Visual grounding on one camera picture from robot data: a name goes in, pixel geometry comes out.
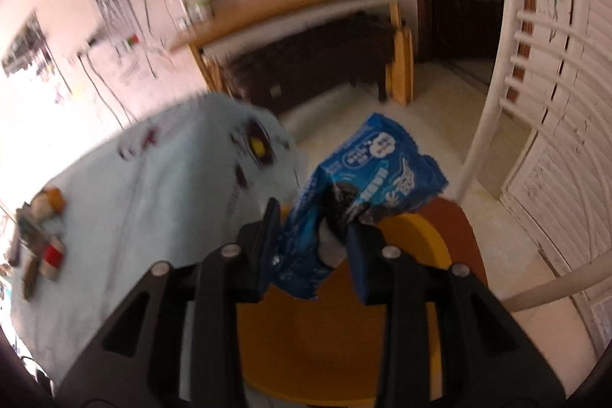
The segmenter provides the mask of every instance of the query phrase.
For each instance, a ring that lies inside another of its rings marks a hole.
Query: wooden desk
[[[223,91],[223,82],[218,67],[202,58],[203,47],[225,37],[273,21],[278,18],[298,15],[313,8],[353,0],[247,0],[237,6],[225,7],[216,12],[209,21],[195,24],[180,32],[170,45],[170,51],[189,46],[209,89]],[[402,27],[402,18],[397,0],[389,3],[391,22],[396,28],[395,58],[387,68],[387,91],[403,106],[412,101],[413,54],[412,37]]]

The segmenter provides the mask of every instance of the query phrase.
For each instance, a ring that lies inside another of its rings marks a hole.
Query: silver rivet
[[[455,263],[451,267],[451,272],[455,277],[467,277],[469,275],[470,269],[465,263]]]
[[[388,260],[397,260],[402,255],[402,250],[397,246],[385,246],[381,252],[382,256]]]
[[[223,249],[221,249],[221,256],[223,256],[224,258],[235,258],[241,252],[242,249],[238,244],[231,243],[223,246]]]
[[[154,277],[163,277],[170,271],[170,264],[167,261],[158,261],[151,267],[151,273]]]

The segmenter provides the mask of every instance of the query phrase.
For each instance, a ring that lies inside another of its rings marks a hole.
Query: tile floor
[[[309,166],[314,168],[372,112],[383,112],[412,134],[421,151],[432,155],[452,182],[469,147],[485,95],[446,66],[427,63],[416,71],[417,98],[408,107],[391,101],[379,104],[373,90],[345,86],[285,115],[282,122],[295,134],[308,154]],[[490,288],[501,298],[554,278],[525,231],[490,193],[499,192],[527,135],[517,122],[503,117],[479,177],[481,182],[474,182],[463,204],[480,246]],[[526,310],[516,319],[555,369],[566,392],[573,392],[596,357],[571,301]],[[297,406],[254,392],[249,393],[249,399],[253,408]]]

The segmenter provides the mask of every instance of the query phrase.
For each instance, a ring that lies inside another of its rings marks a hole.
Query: yellow bowl
[[[451,264],[444,240],[420,215],[386,218],[378,227],[387,243],[419,263],[438,268]],[[270,286],[261,303],[238,306],[244,379],[264,394],[293,403],[372,403],[378,390],[384,306],[359,302],[347,261],[317,295],[317,301],[299,300]],[[435,311],[427,311],[433,384],[440,375],[441,354]]]

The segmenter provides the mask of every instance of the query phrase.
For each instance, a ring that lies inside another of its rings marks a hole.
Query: blue snack package
[[[295,297],[314,298],[334,270],[317,254],[324,218],[343,241],[351,221],[375,224],[385,216],[417,211],[447,183],[436,161],[418,153],[400,124],[374,113],[304,186],[280,231],[274,283]]]

